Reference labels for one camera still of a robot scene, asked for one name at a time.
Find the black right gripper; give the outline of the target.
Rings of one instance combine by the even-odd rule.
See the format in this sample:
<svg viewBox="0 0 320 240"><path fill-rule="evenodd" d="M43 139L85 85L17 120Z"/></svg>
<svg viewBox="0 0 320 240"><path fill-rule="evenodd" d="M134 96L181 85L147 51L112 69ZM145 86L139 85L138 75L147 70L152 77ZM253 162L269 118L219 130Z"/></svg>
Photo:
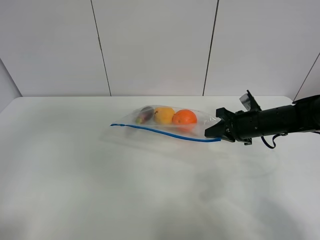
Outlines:
<svg viewBox="0 0 320 240"><path fill-rule="evenodd" d="M229 142L252 144L252 138L261 137L259 111L238 111L236 113L224 107L216 110L216 117L220 119L215 125L204 131L206 138L220 138Z"/></svg>

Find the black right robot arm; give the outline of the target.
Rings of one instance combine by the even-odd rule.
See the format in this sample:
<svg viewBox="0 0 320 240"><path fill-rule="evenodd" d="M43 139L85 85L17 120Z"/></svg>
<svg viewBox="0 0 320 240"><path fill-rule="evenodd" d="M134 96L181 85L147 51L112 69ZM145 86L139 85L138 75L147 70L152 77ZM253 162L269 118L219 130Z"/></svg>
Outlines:
<svg viewBox="0 0 320 240"><path fill-rule="evenodd" d="M314 95L294 101L291 105L262 110L250 91L239 99L246 111L231 112L218 108L216 117L220 121L204 131L206 138L220 138L248 146L253 138L261 138L270 149L265 136L287 136L290 133L320 133L320 96Z"/></svg>

